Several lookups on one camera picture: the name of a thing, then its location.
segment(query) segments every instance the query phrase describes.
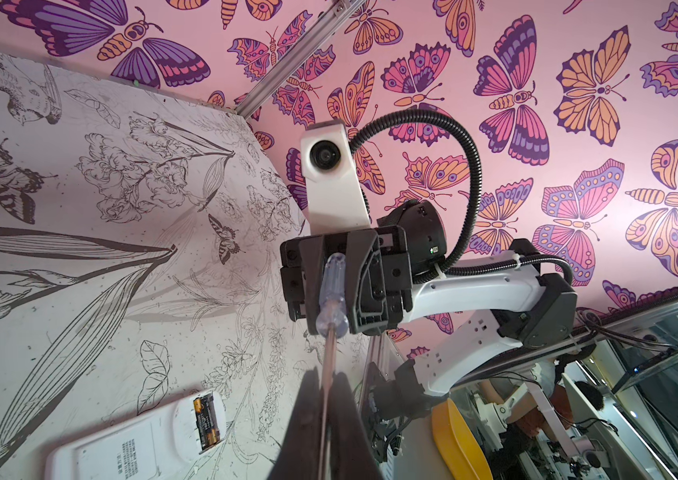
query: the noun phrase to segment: person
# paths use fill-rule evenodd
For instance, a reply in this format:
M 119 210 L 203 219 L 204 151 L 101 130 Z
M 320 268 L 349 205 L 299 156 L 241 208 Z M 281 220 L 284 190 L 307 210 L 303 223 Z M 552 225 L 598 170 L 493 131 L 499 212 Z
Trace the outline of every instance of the person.
M 589 356 L 589 354 L 592 353 L 592 350 L 588 349 L 588 352 L 582 351 L 579 354 L 573 355 L 567 354 L 567 357 L 560 359 L 560 363 L 563 364 L 565 362 L 581 360 L 584 358 L 584 353 L 587 353 L 586 356 Z M 563 369 L 556 368 L 554 361 L 555 360 L 541 361 L 539 363 L 539 369 L 537 369 L 537 372 L 540 372 L 541 374 L 537 373 L 535 375 L 535 380 L 540 384 L 545 396 L 550 400 L 550 405 L 555 408 L 558 415 L 562 418 L 564 427 L 567 429 L 574 424 L 574 414 L 571 412 L 571 405 L 569 404 L 566 389 L 557 383 L 560 380 Z M 545 378 L 550 375 L 550 371 L 552 371 L 552 375 L 556 381 L 553 382 L 552 389 L 546 390 Z M 503 389 L 504 387 L 502 387 L 497 380 L 498 379 L 483 380 L 479 384 L 479 388 L 483 397 L 486 398 L 488 402 L 502 404 L 507 401 L 507 398 L 510 398 L 513 392 L 510 391 L 507 393 L 507 390 L 504 390 L 505 395 L 500 395 L 497 391 L 497 386 L 499 386 L 500 389 Z M 576 388 L 582 392 L 584 397 L 587 398 L 590 404 L 592 404 L 595 410 L 603 408 L 603 394 L 597 388 L 590 385 L 588 382 L 575 382 L 575 385 Z M 542 412 L 536 408 L 536 401 L 530 393 L 526 393 L 526 395 L 513 406 L 510 417 L 507 418 L 507 431 L 502 434 L 502 449 L 487 458 L 492 475 L 495 478 L 498 478 L 510 467 L 514 466 L 517 463 L 518 455 L 531 447 L 534 437 L 539 435 L 540 430 L 543 431 L 547 438 L 552 442 L 557 442 L 553 429 L 545 420 Z

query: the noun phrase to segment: zip tie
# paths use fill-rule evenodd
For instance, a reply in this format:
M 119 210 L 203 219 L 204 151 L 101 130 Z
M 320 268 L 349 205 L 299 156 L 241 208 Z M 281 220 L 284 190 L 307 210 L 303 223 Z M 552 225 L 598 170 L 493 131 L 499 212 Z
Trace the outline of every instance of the zip tie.
M 446 280 L 446 274 L 443 273 L 443 271 L 440 269 L 440 265 L 435 264 L 435 271 L 437 272 L 437 276 L 441 280 Z

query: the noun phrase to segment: black and white butterfly drawing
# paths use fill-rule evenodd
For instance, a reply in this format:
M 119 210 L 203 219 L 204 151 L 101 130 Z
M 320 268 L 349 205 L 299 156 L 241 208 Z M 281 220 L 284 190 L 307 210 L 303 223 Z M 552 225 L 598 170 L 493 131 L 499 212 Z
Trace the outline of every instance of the black and white butterfly drawing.
M 28 195 L 43 186 L 43 177 L 13 163 L 13 157 L 0 143 L 0 206 L 26 224 L 35 224 L 35 201 Z
M 235 230 L 232 230 L 229 226 L 223 226 L 221 222 L 216 220 L 211 214 L 209 214 L 209 222 L 211 222 L 211 226 L 214 227 L 216 234 L 219 235 L 219 260 L 221 260 L 221 264 L 224 265 L 232 254 L 237 254 L 241 251 L 238 242 L 233 240 L 235 238 Z

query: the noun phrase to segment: pink wall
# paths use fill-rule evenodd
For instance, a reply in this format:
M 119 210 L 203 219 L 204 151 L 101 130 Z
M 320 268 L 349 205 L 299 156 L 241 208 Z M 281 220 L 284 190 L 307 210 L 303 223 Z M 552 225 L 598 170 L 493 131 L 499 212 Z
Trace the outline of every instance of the pink wall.
M 121 3 L 53 1 L 83 7 Z M 567 253 L 575 264 L 580 274 L 580 305 L 608 311 L 614 302 L 606 293 L 614 296 L 618 286 L 640 295 L 678 285 L 676 2 L 582 0 L 567 8 L 569 0 L 371 1 L 371 14 L 356 14 L 355 22 L 347 28 L 352 31 L 337 32 L 331 46 L 325 45 L 304 71 L 297 72 L 273 101 L 263 106 L 259 120 L 252 120 L 251 126 L 263 146 L 271 147 L 267 155 L 281 177 L 298 191 L 297 178 L 287 171 L 287 158 L 295 161 L 292 148 L 298 149 L 305 126 L 315 120 L 342 118 L 352 134 L 374 116 L 408 108 L 404 104 L 448 112 L 471 132 L 483 162 L 484 203 L 488 208 L 477 228 L 480 238 L 473 238 L 473 251 L 467 255 L 478 256 L 479 250 L 506 246 L 511 236 L 533 239 L 536 233 L 539 247 Z M 164 30 L 162 34 L 150 27 L 145 37 L 154 35 L 178 42 L 197 57 L 187 54 L 183 63 L 176 65 L 163 61 L 179 69 L 171 72 L 179 73 L 169 74 L 170 82 L 161 80 L 161 88 L 201 101 L 221 91 L 228 107 L 252 86 L 244 66 L 236 64 L 238 55 L 228 52 L 235 39 L 253 38 L 266 47 L 267 32 L 277 29 L 275 38 L 280 39 L 300 12 L 307 10 L 313 22 L 325 7 L 321 0 L 283 0 L 277 3 L 281 8 L 271 19 L 260 21 L 247 8 L 249 3 L 255 4 L 254 0 L 240 1 L 229 26 L 222 29 L 219 2 L 199 3 L 204 5 L 180 11 L 164 0 L 141 0 L 138 6 L 147 19 Z M 266 7 L 274 2 L 260 3 Z M 42 15 L 37 12 L 48 7 L 45 4 L 42 0 L 2 0 L 0 46 L 50 58 L 43 40 L 32 29 L 17 25 L 27 24 L 21 16 L 33 18 L 34 24 L 40 25 Z M 142 17 L 136 6 L 136 2 L 128 3 L 129 22 Z M 17 24 L 8 21 L 11 17 L 18 17 Z M 450 24 L 453 34 L 449 33 Z M 124 29 L 115 27 L 115 33 Z M 513 50 L 516 41 L 518 46 Z M 108 75 L 117 71 L 120 60 L 96 58 L 104 42 L 102 39 L 82 52 L 54 60 L 72 69 Z M 152 54 L 150 46 L 153 53 L 161 46 L 160 42 L 144 44 L 145 40 L 136 43 L 140 42 L 148 54 Z M 261 45 L 241 44 L 242 58 L 256 58 L 258 47 Z M 507 59 L 507 65 L 497 63 L 501 60 L 497 54 Z M 602 63 L 594 61 L 592 55 Z M 205 65 L 209 74 L 201 78 Z M 583 71 L 574 72 L 576 65 Z M 504 73 L 508 66 L 509 78 Z M 408 73 L 385 74 L 388 69 L 400 71 L 400 67 L 421 75 L 412 79 Z M 120 72 L 128 77 L 124 67 Z M 190 82 L 193 72 L 200 80 L 170 86 Z M 577 75 L 578 84 L 568 80 Z M 400 87 L 407 79 L 413 86 Z M 354 100 L 348 102 L 350 91 Z M 512 107 L 507 94 L 514 94 Z M 353 106 L 359 98 L 361 101 Z M 221 102 L 220 95 L 214 99 Z M 581 110 L 579 115 L 570 112 L 574 104 L 576 111 Z M 588 114 L 599 123 L 590 126 Z M 577 124 L 581 128 L 574 133 L 571 130 L 576 130 Z M 493 145 L 489 145 L 484 130 L 493 136 Z M 373 139 L 374 144 L 366 146 L 367 168 L 361 181 L 367 186 L 371 216 L 385 215 L 385 208 L 394 206 L 398 198 L 433 194 L 452 246 L 466 210 L 466 198 L 459 193 L 469 190 L 466 172 L 445 184 L 417 184 L 414 175 L 417 169 L 435 171 L 442 165 L 438 160 L 449 156 L 456 157 L 460 167 L 465 162 L 459 158 L 462 152 L 458 144 L 429 128 L 419 132 L 413 128 L 410 138 L 405 129 L 394 133 L 380 134 Z M 561 197 L 581 187 L 585 187 L 581 201 Z M 489 206 L 491 195 L 496 199 L 505 188 L 514 189 L 514 194 L 507 193 L 511 201 L 493 211 Z M 658 209 L 667 210 L 646 215 Z M 491 226 L 491 222 L 497 222 L 497 226 Z M 500 240 L 498 245 L 494 236 Z M 449 330 L 447 326 L 438 328 L 435 322 L 420 323 L 425 325 L 421 328 L 434 332 Z

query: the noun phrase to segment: bird drawing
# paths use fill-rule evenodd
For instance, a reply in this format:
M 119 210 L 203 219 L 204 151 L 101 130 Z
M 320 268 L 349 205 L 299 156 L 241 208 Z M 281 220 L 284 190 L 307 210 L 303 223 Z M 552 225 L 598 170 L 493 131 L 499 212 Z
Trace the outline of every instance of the bird drawing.
M 56 82 L 44 65 L 46 82 L 38 84 L 14 64 L 13 58 L 0 53 L 0 91 L 8 94 L 8 112 L 22 125 L 45 118 L 55 124 L 62 117 L 62 104 Z

